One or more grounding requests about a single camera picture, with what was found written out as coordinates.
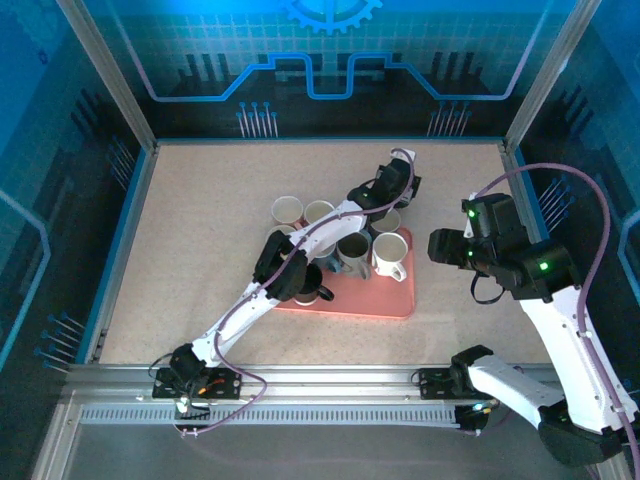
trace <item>glass panel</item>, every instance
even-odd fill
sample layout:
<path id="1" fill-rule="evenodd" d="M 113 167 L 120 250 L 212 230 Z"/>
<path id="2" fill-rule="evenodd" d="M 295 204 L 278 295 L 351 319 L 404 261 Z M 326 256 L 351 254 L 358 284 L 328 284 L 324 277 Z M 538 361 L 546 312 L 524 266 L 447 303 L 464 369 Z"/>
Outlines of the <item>glass panel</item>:
<path id="1" fill-rule="evenodd" d="M 608 197 L 612 232 L 588 306 L 609 358 L 627 390 L 635 391 L 636 400 L 640 400 L 638 19 L 640 5 L 633 0 L 602 2 L 521 145 L 527 163 L 573 165 L 591 175 Z M 568 247 L 585 275 L 603 225 L 594 194 L 579 180 L 555 172 L 536 172 L 532 181 L 545 228 Z"/>
<path id="2" fill-rule="evenodd" d="M 139 146 L 55 2 L 0 1 L 0 58 L 0 476 L 22 479 Z"/>
<path id="3" fill-rule="evenodd" d="M 91 0 L 159 137 L 501 136 L 573 0 Z"/>

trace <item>gear logo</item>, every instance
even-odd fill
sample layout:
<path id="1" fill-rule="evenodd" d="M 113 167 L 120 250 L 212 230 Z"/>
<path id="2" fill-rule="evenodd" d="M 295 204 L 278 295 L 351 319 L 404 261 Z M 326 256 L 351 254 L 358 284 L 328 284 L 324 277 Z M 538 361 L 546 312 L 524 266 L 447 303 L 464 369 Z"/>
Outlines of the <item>gear logo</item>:
<path id="1" fill-rule="evenodd" d="M 298 20 L 300 27 L 311 27 L 333 35 L 336 30 L 347 33 L 347 28 L 360 27 L 362 19 L 371 20 L 371 11 L 382 7 L 381 0 L 286 0 L 284 7 L 289 20 Z"/>

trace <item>beige table surface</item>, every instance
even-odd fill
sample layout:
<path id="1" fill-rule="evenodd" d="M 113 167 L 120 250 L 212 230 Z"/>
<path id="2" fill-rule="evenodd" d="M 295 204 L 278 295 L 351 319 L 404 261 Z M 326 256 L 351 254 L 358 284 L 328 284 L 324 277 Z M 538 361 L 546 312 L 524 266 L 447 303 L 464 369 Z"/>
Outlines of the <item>beige table surface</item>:
<path id="1" fill-rule="evenodd" d="M 230 360 L 434 364 L 482 343 L 509 362 L 548 362 L 510 296 L 477 305 L 469 294 L 471 272 L 427 256 L 431 231 L 464 228 L 460 199 L 503 172 L 497 146 L 412 141 L 162 146 L 101 362 L 148 364 L 200 336 L 249 283 L 277 197 L 337 205 L 388 163 L 396 146 L 417 152 L 422 176 L 418 196 L 402 210 L 416 248 L 414 315 L 398 321 L 271 311 L 235 345 Z M 480 296 L 497 291 L 493 280 L 480 283 Z"/>

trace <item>pink tray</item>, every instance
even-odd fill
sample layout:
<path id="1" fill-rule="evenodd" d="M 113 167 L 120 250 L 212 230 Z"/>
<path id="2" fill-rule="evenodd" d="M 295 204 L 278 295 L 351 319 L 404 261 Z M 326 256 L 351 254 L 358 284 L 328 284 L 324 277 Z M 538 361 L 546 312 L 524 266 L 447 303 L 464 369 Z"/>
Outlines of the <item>pink tray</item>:
<path id="1" fill-rule="evenodd" d="M 280 303 L 276 309 L 290 312 L 335 313 L 398 320 L 410 317 L 416 306 L 413 238 L 411 232 L 406 228 L 400 228 L 398 233 L 404 237 L 409 245 L 409 253 L 402 261 L 407 270 L 407 278 L 404 282 L 396 282 L 390 277 L 381 277 L 373 270 L 370 280 L 352 278 L 323 270 L 322 284 L 335 294 L 335 299 L 332 302 L 318 299 L 313 305 L 303 307 L 293 300 L 289 300 Z"/>

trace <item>cup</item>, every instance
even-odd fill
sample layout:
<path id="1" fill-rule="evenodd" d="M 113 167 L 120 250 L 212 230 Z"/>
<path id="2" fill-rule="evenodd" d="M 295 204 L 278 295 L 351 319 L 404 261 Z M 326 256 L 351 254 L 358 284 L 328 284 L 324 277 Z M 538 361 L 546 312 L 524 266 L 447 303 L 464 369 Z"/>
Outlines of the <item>cup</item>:
<path id="1" fill-rule="evenodd" d="M 324 200 L 316 200 L 307 205 L 304 209 L 304 221 L 308 225 L 317 222 L 325 215 L 330 214 L 335 210 L 334 206 Z"/>
<path id="2" fill-rule="evenodd" d="M 340 265 L 340 260 L 333 255 L 335 251 L 336 244 L 334 243 L 329 248 L 325 248 L 321 251 L 316 258 L 313 259 L 313 263 L 318 265 L 320 268 L 329 270 L 332 273 L 340 273 L 342 265 Z"/>
<path id="3" fill-rule="evenodd" d="M 400 212 L 392 208 L 380 220 L 376 220 L 369 225 L 369 233 L 373 238 L 378 238 L 382 233 L 393 233 L 400 228 Z"/>
<path id="4" fill-rule="evenodd" d="M 267 232 L 267 240 L 269 240 L 269 237 L 271 236 L 271 234 L 273 232 L 277 232 L 277 231 L 281 231 L 282 233 L 284 233 L 285 235 L 289 235 L 290 233 L 293 233 L 296 231 L 295 228 L 293 228 L 291 225 L 276 225 L 275 227 L 271 228 L 268 232 Z"/>
<path id="5" fill-rule="evenodd" d="M 296 197 L 285 196 L 278 198 L 271 206 L 271 216 L 281 225 L 291 225 L 296 229 L 302 227 L 304 206 Z"/>
<path id="6" fill-rule="evenodd" d="M 317 265 L 310 263 L 307 265 L 307 273 L 304 277 L 304 285 L 300 291 L 293 297 L 294 302 L 298 305 L 313 305 L 318 298 L 330 302 L 334 295 L 331 290 L 322 285 L 322 270 Z"/>
<path id="7" fill-rule="evenodd" d="M 371 239 L 365 232 L 347 235 L 337 243 L 338 258 L 342 264 L 342 272 L 350 277 L 360 277 L 363 280 L 371 278 L 369 266 L 369 246 Z"/>
<path id="8" fill-rule="evenodd" d="M 381 233 L 373 241 L 371 264 L 376 273 L 383 277 L 391 277 L 398 282 L 407 278 L 407 271 L 402 260 L 409 252 L 409 246 L 397 233 Z"/>

